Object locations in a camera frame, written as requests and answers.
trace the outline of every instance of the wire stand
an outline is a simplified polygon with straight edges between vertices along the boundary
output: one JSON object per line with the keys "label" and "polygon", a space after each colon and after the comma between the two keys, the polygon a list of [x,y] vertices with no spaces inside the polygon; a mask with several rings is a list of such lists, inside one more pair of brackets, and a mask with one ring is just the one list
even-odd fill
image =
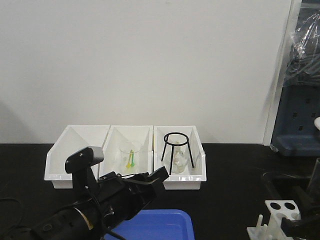
{"label": "wire stand", "polygon": [[[169,136],[170,135],[182,135],[185,137],[186,141],[184,143],[181,143],[181,144],[175,144],[175,143],[172,143],[172,142],[169,142]],[[195,165],[194,165],[194,160],[192,158],[192,155],[191,155],[191,148],[190,148],[190,143],[189,143],[189,137],[181,132],[169,132],[168,134],[164,135],[164,149],[163,149],[163,153],[162,153],[162,157],[161,157],[161,162],[164,160],[164,156],[165,156],[165,152],[166,152],[166,147],[167,147],[167,144],[169,144],[172,149],[171,149],[171,159],[170,159],[170,171],[169,171],[169,175],[171,175],[171,171],[172,171],[172,162],[174,160],[174,149],[175,147],[180,147],[180,146],[184,146],[184,145],[188,145],[188,150],[189,150],[189,154],[190,154],[190,160],[191,160],[191,164],[192,164],[192,167],[194,168]]]}

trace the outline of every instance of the white plastic tray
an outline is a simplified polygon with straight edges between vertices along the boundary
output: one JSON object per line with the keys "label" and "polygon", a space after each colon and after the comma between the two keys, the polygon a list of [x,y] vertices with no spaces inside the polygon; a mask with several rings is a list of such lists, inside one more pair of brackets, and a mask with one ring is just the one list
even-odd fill
{"label": "white plastic tray", "polygon": [[[68,125],[47,153],[44,180],[52,181],[55,189],[71,189],[72,175],[66,173],[69,156],[87,146],[103,147],[110,125]],[[92,167],[98,177],[98,165]]]}
{"label": "white plastic tray", "polygon": [[[153,152],[152,152],[153,126],[131,126],[112,125],[108,137],[103,147],[104,161],[99,166],[99,177],[115,172],[116,174],[127,175],[131,173],[152,173]],[[138,167],[127,170],[125,163],[120,162],[120,144],[123,142],[139,142],[141,150],[139,152]]]}
{"label": "white plastic tray", "polygon": [[[194,168],[191,162],[187,163],[187,167],[182,173],[172,173],[167,180],[164,181],[164,187],[167,190],[198,190],[201,182],[207,181],[206,173],[206,155],[202,148],[199,134],[196,126],[154,126],[154,147],[153,147],[153,165],[154,170],[164,166],[161,162],[164,151],[164,136],[171,132],[180,132],[189,137],[191,154],[193,158]],[[182,152],[189,154],[188,146],[181,146]],[[171,153],[171,147],[167,145],[165,153]]]}

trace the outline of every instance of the black countertop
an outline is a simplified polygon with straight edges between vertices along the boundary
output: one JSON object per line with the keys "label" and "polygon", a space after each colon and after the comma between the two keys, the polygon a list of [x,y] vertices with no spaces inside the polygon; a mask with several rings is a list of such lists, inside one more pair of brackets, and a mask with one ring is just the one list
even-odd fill
{"label": "black countertop", "polygon": [[[72,203],[69,189],[54,189],[44,181],[46,156],[52,144],[0,144],[0,198],[20,200],[25,209],[23,225],[32,227],[56,209]],[[203,144],[207,182],[200,190],[167,190],[147,209],[180,209],[193,223],[196,240],[248,240],[246,227],[269,212],[272,199],[261,176],[266,172],[310,175],[315,157],[281,157],[258,144]],[[0,202],[0,229],[20,214],[13,202]]]}

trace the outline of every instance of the robotic arm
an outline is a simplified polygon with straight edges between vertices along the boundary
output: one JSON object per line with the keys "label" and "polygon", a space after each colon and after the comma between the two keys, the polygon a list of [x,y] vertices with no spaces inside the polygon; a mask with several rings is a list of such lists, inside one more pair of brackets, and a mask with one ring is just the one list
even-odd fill
{"label": "robotic arm", "polygon": [[75,203],[59,209],[53,216],[32,228],[16,228],[4,240],[100,240],[105,234],[123,237],[112,229],[130,220],[161,194],[163,181],[169,177],[164,167],[152,174],[133,174],[123,178],[110,172],[97,181],[91,166],[104,159],[100,147],[86,147],[65,162],[72,174]]}

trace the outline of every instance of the blue plastic box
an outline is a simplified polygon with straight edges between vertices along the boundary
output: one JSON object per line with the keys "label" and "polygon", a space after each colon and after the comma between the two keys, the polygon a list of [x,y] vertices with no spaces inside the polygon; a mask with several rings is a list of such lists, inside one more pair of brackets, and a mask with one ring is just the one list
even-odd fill
{"label": "blue plastic box", "polygon": [[142,210],[113,231],[126,240],[195,240],[190,216],[176,209]]}

